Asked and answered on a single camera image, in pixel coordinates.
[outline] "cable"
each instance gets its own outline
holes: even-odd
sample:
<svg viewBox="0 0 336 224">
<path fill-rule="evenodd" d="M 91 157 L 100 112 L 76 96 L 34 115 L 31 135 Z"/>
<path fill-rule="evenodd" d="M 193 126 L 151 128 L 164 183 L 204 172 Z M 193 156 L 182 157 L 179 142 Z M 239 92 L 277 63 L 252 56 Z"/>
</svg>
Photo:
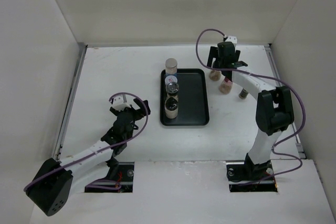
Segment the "cable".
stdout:
<svg viewBox="0 0 336 224">
<path fill-rule="evenodd" d="M 293 168 L 293 169 L 286 170 L 286 171 L 284 171 L 284 172 L 275 173 L 275 174 L 269 175 L 269 176 L 267 176 L 267 177 L 264 177 L 264 178 L 262 178 L 262 179 L 259 179 L 259 180 L 253 181 L 253 182 L 248 182 L 248 183 L 245 183 L 245 184 L 239 184 L 239 185 L 241 185 L 241 186 L 252 185 L 252 184 L 255 184 L 255 183 L 257 183 L 257 182 L 263 181 L 263 180 L 265 180 L 265 179 L 269 179 L 269 178 L 272 178 L 272 177 L 277 176 L 277 175 L 280 175 L 280 174 L 285 174 L 285 173 L 293 172 L 294 170 L 297 170 L 297 169 L 301 168 L 302 165 L 303 165 L 303 162 L 302 162 L 302 160 L 301 160 L 299 157 L 296 157 L 296 156 L 291 155 L 291 154 L 277 153 L 277 152 L 274 151 L 274 148 L 275 148 L 276 146 L 278 146 L 279 144 L 283 143 L 284 141 L 286 141 L 286 140 L 292 138 L 293 136 L 296 136 L 297 134 L 299 134 L 299 133 L 302 131 L 302 129 L 303 129 L 303 127 L 305 126 L 305 124 L 306 124 L 306 109 L 305 109 L 305 105 L 303 104 L 303 101 L 302 101 L 301 97 L 299 96 L 299 94 L 296 92 L 296 90 L 295 90 L 290 84 L 288 84 L 287 82 L 282 81 L 282 80 L 280 80 L 280 79 L 278 79 L 278 78 L 276 78 L 276 77 L 263 76 L 263 75 L 261 75 L 261 74 L 255 74 L 255 73 L 251 73 L 251 72 L 244 71 L 244 70 L 240 70 L 240 69 L 231 69 L 231 68 L 212 68 L 212 67 L 208 67 L 206 64 L 204 64 L 204 63 L 201 61 L 201 58 L 199 57 L 199 54 L 198 54 L 198 44 L 200 43 L 200 39 L 201 39 L 202 35 L 203 35 L 205 32 L 207 32 L 207 31 L 216 31 L 217 33 L 221 34 L 224 38 L 226 37 L 226 35 L 225 35 L 222 31 L 220 31 L 220 30 L 218 30 L 218 29 L 214 29 L 214 28 L 205 29 L 204 31 L 202 31 L 202 32 L 200 33 L 200 35 L 198 36 L 197 41 L 196 41 L 196 56 L 197 56 L 198 61 L 200 62 L 200 64 L 201 64 L 203 67 L 205 67 L 205 68 L 207 68 L 207 69 L 210 69 L 210 70 L 216 70 L 216 71 L 234 71 L 234 72 L 240 72 L 240 73 L 248 74 L 248 75 L 253 76 L 253 77 L 258 77 L 258 78 L 264 78 L 264 79 L 269 79 L 269 80 L 278 81 L 278 82 L 280 82 L 280 83 L 286 85 L 286 86 L 290 89 L 290 91 L 293 92 L 293 94 L 294 94 L 295 97 L 297 98 L 297 100 L 298 100 L 298 102 L 299 102 L 299 104 L 300 104 L 300 106 L 301 106 L 301 109 L 302 109 L 302 123 L 301 123 L 301 126 L 300 126 L 300 127 L 297 129 L 297 131 L 294 132 L 293 134 L 291 134 L 291 135 L 285 137 L 284 139 L 278 141 L 277 143 L 275 143 L 275 144 L 273 145 L 273 148 L 272 148 L 272 152 L 273 152 L 274 154 L 276 154 L 276 155 L 283 155 L 283 156 L 288 156 L 288 157 L 295 158 L 295 159 L 297 159 L 297 160 L 300 162 L 300 165 L 297 166 L 297 167 L 295 167 L 295 168 Z"/>
<path fill-rule="evenodd" d="M 113 96 L 111 96 L 110 99 L 109 99 L 109 101 L 111 102 L 111 101 L 113 101 L 113 98 L 115 98 L 115 97 L 117 97 L 117 96 L 119 96 L 119 95 L 123 95 L 123 94 L 125 94 L 125 95 L 130 95 L 130 96 L 132 96 L 132 97 L 134 97 L 134 98 L 137 98 L 137 99 L 141 102 L 141 104 L 143 105 L 143 107 L 144 107 L 144 109 L 145 109 L 145 111 L 146 111 L 146 121 L 145 121 L 145 124 L 143 125 L 143 127 L 139 130 L 139 132 L 138 132 L 135 136 L 131 137 L 130 139 L 124 140 L 124 141 L 122 141 L 122 142 L 120 142 L 120 143 L 112 144 L 112 145 L 110 145 L 110 146 L 104 147 L 104 148 L 100 149 L 99 151 L 97 151 L 98 153 L 103 152 L 103 151 L 105 151 L 105 150 L 107 150 L 107 149 L 110 149 L 110 148 L 113 148 L 113 147 L 116 147 L 116 146 L 125 144 L 125 143 L 127 143 L 127 142 L 129 142 L 129 141 L 135 139 L 137 136 L 139 136 L 139 135 L 143 132 L 143 130 L 144 130 L 145 127 L 147 126 L 147 123 L 148 123 L 148 116 L 149 116 L 149 114 L 148 114 L 148 109 L 147 109 L 147 107 L 146 107 L 146 104 L 145 104 L 145 103 L 144 103 L 138 96 L 136 96 L 135 94 L 131 94 L 131 93 L 127 93 L 127 92 L 120 92 L 120 93 L 117 93 L 117 94 L 114 94 Z M 76 165 L 76 164 L 78 164 L 78 163 L 80 163 L 80 162 L 82 162 L 82 161 L 84 161 L 84 160 L 87 160 L 88 158 L 93 157 L 93 156 L 95 156 L 95 155 L 96 155 L 96 153 L 91 153 L 91 154 L 89 154 L 89 155 L 87 155 L 87 156 L 85 156 L 85 157 L 82 157 L 82 158 L 80 158 L 80 159 L 78 159 L 78 160 L 75 160 L 75 161 L 73 161 L 73 162 L 71 162 L 71 163 L 69 163 L 69 164 L 66 164 L 66 165 L 64 165 L 64 166 L 60 166 L 60 167 L 58 167 L 58 168 L 52 170 L 51 172 L 48 172 L 48 173 L 46 173 L 46 174 L 44 174 L 44 175 L 38 177 L 37 179 L 34 179 L 32 182 L 30 182 L 30 183 L 23 189 L 23 191 L 26 192 L 26 191 L 28 190 L 29 187 L 31 187 L 32 185 L 34 185 L 34 184 L 40 182 L 42 179 L 44 179 L 44 178 L 46 178 L 46 177 L 49 177 L 50 175 L 52 175 L 52 174 L 54 174 L 54 173 L 56 173 L 56 172 L 58 172 L 58 171 L 60 171 L 60 170 L 63 170 L 63 169 L 65 169 L 65 168 L 68 168 L 68 167 L 70 167 L 70 166 L 72 166 L 72 165 Z"/>
<path fill-rule="evenodd" d="M 118 187 L 109 187 L 109 186 L 98 186 L 98 185 L 94 185 L 93 183 L 96 182 L 110 182 L 110 183 L 115 183 L 116 185 L 118 185 Z M 121 188 L 121 185 L 119 182 L 116 182 L 114 180 L 108 180 L 108 179 L 99 179 L 96 181 L 91 182 L 89 185 L 87 185 L 85 188 L 96 188 L 96 189 L 105 189 L 105 190 L 119 190 Z"/>
</svg>

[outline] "white wall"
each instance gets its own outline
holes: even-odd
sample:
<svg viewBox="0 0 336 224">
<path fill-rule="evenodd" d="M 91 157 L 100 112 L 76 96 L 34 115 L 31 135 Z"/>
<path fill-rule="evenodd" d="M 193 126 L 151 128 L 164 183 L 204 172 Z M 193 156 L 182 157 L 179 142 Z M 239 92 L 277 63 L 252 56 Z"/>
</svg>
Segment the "white wall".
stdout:
<svg viewBox="0 0 336 224">
<path fill-rule="evenodd" d="M 29 223 L 23 192 L 51 155 L 78 45 L 55 0 L 0 0 L 0 222 Z"/>
<path fill-rule="evenodd" d="M 57 0 L 77 41 L 195 43 L 209 27 L 240 42 L 272 42 L 296 0 Z M 208 35 L 203 41 L 218 35 Z"/>
<path fill-rule="evenodd" d="M 281 77 L 303 97 L 307 125 L 300 138 L 336 215 L 336 0 L 298 0 L 272 50 Z"/>
</svg>

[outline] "black plastic housing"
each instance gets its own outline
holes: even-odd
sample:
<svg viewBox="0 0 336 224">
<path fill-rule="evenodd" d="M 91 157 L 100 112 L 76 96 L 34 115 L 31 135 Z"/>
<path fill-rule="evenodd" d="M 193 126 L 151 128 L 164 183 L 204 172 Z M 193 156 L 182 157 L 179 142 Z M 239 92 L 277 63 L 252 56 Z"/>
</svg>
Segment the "black plastic housing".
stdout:
<svg viewBox="0 0 336 224">
<path fill-rule="evenodd" d="M 33 180 L 59 168 L 59 162 L 53 158 L 46 160 Z M 67 202 L 73 176 L 70 170 L 62 169 L 40 182 L 32 185 L 26 195 L 46 214 L 52 216 Z"/>
</svg>

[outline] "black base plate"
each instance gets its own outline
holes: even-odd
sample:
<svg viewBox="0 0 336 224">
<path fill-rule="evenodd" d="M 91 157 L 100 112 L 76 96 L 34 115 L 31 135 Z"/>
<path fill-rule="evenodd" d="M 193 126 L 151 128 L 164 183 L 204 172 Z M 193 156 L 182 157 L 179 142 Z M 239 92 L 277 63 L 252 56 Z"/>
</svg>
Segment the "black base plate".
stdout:
<svg viewBox="0 0 336 224">
<path fill-rule="evenodd" d="M 118 169 L 111 173 L 108 172 L 107 177 L 104 179 L 118 181 L 121 185 L 119 190 L 107 190 L 99 188 L 85 188 L 86 193 L 132 193 L 133 192 L 133 178 L 134 178 L 134 163 L 119 163 Z M 112 184 L 106 184 L 100 186 L 114 187 Z"/>
<path fill-rule="evenodd" d="M 247 182 L 253 182 L 257 181 L 261 178 L 269 176 L 266 172 L 260 172 L 258 174 L 250 175 L 246 172 L 246 166 L 244 164 L 227 164 L 226 165 L 227 173 L 226 176 L 229 180 L 229 182 L 232 182 L 229 184 L 230 192 L 232 193 L 241 193 L 241 192 L 252 192 L 252 191 L 274 191 L 277 192 L 277 186 L 275 179 L 273 177 L 267 178 L 263 180 L 264 182 L 256 182 L 255 184 L 251 185 L 240 185 L 240 184 L 234 184 L 244 181 L 243 184 Z"/>
</svg>

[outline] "glass jar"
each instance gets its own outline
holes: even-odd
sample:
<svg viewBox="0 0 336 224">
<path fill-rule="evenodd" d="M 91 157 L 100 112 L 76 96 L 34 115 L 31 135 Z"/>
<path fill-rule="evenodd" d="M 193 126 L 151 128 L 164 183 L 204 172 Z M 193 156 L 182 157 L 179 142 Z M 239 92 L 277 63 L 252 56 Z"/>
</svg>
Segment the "glass jar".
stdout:
<svg viewBox="0 0 336 224">
<path fill-rule="evenodd" d="M 221 75 L 222 75 L 222 73 L 220 71 L 211 70 L 211 72 L 209 73 L 209 78 L 212 81 L 219 81 Z"/>
<path fill-rule="evenodd" d="M 223 94 L 229 94 L 231 92 L 232 85 L 233 82 L 231 82 L 229 78 L 225 77 L 218 89 Z"/>
</svg>

